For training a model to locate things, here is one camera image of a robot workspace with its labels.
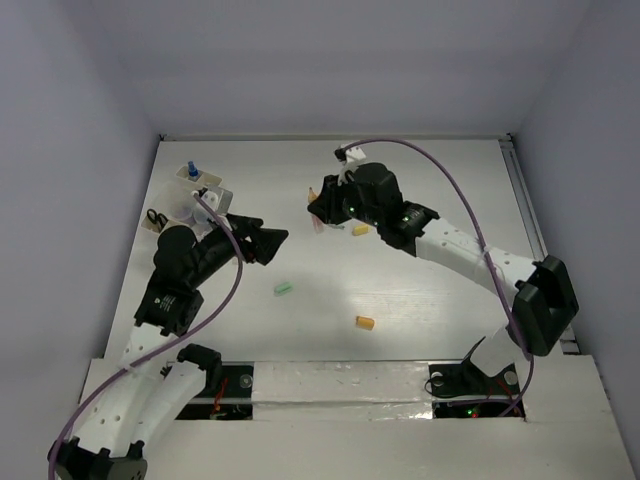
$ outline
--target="blue cap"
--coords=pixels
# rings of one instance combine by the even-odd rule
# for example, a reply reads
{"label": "blue cap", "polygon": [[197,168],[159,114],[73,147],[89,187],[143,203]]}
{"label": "blue cap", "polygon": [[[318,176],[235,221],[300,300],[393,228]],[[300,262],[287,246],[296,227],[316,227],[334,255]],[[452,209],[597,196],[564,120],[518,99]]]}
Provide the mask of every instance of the blue cap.
{"label": "blue cap", "polygon": [[198,169],[196,168],[196,164],[193,162],[187,162],[187,165],[189,167],[189,176],[190,177],[197,177],[198,176]]}

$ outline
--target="teal object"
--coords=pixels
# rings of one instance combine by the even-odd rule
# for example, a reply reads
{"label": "teal object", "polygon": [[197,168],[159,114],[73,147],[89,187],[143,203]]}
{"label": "teal object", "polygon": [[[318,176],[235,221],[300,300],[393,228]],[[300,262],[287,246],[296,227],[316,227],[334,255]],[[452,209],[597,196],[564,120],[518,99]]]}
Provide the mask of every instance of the teal object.
{"label": "teal object", "polygon": [[291,290],[293,290],[293,284],[291,282],[284,282],[273,289],[273,294],[279,297],[285,293],[289,293]]}

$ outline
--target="gray wall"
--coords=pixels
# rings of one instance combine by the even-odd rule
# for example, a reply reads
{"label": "gray wall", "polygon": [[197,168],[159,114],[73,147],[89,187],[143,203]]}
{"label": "gray wall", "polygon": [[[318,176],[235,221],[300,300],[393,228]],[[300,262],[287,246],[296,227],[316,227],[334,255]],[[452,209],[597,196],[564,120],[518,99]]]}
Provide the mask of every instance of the gray wall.
{"label": "gray wall", "polygon": [[549,250],[568,263],[595,355],[640,472],[640,2],[594,3],[517,135]]}
{"label": "gray wall", "polygon": [[93,4],[164,133],[504,133],[589,0]]}
{"label": "gray wall", "polygon": [[104,347],[157,137],[87,2],[0,2],[0,64],[0,465],[36,479]]}

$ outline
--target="yellow object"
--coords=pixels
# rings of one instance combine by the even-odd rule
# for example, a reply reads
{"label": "yellow object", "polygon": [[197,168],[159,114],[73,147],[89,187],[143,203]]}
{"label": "yellow object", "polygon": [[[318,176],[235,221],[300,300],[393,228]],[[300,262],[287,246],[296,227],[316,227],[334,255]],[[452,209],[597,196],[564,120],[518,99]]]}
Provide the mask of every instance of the yellow object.
{"label": "yellow object", "polygon": [[376,325],[375,320],[369,317],[356,317],[356,327],[364,328],[365,330],[373,330]]}
{"label": "yellow object", "polygon": [[369,225],[358,225],[357,227],[353,227],[353,230],[351,230],[351,234],[355,237],[358,235],[364,235],[365,233],[369,233]]}
{"label": "yellow object", "polygon": [[313,191],[313,188],[309,187],[309,195],[307,196],[307,201],[311,203],[316,198],[318,198],[318,195],[316,194],[316,192]]}

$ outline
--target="black scissors handle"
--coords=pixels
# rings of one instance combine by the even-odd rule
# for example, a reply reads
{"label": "black scissors handle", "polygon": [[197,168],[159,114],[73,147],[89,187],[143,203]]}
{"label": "black scissors handle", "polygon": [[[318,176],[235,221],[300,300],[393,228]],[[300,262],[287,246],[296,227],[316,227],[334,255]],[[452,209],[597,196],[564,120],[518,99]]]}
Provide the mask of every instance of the black scissors handle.
{"label": "black scissors handle", "polygon": [[160,231],[162,231],[169,221],[164,213],[158,213],[153,208],[147,210],[147,218],[151,223],[156,225]]}

